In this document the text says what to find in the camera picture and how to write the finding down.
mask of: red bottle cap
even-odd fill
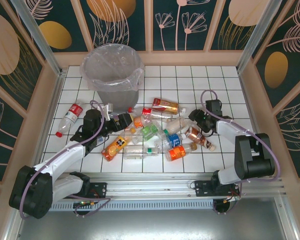
[[[55,133],[55,135],[56,135],[58,138],[61,138],[61,137],[63,136],[63,134],[62,134],[61,132],[59,132],[59,131],[57,131],[57,132]]]

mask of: white grid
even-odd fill
[[[218,98],[222,101],[223,115],[234,118],[237,123],[252,130],[241,84],[234,66],[146,66],[145,81],[139,90],[139,99],[135,107],[151,107],[153,99],[160,97],[179,103],[181,108],[185,107],[186,113],[181,114],[181,116],[188,119],[188,115],[192,110],[201,108],[200,95],[203,90],[207,89],[216,91]],[[89,90],[87,82],[81,78],[79,67],[70,66],[44,147],[42,161],[47,160],[61,150],[77,128],[83,124],[85,112],[91,109],[89,102],[92,99],[101,103],[98,93]],[[212,99],[212,95],[206,93],[204,100],[208,99]],[[84,102],[83,113],[68,134],[61,138],[56,137],[54,134],[60,120],[76,100]],[[159,123],[164,129],[166,123],[162,121]],[[231,166],[234,162],[235,146],[223,136],[217,134],[208,138],[216,146],[214,152],[198,145],[196,151],[183,157],[183,159],[169,162],[163,153],[158,156],[131,160],[123,159],[123,151],[121,151],[112,161],[108,162],[100,152],[119,134],[120,132],[111,134],[106,143],[93,149],[83,160],[76,162],[66,172],[212,173]],[[157,139],[158,137],[155,136],[142,144],[153,147],[154,141]],[[185,139],[182,143],[190,142],[189,139]]]

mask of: plastic bag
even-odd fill
[[[83,59],[80,73],[94,91],[137,91],[144,82],[145,65],[133,48],[107,43]]]

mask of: blue bottle label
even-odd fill
[[[178,134],[172,134],[168,136],[168,139],[170,141],[171,147],[174,148],[176,146],[179,146],[181,144],[180,138],[178,137]]]

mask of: gray trash can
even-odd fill
[[[120,113],[137,104],[138,89],[145,80],[145,65],[133,48],[108,43],[83,59],[80,73],[88,88],[97,91],[102,103],[112,103],[113,110]]]

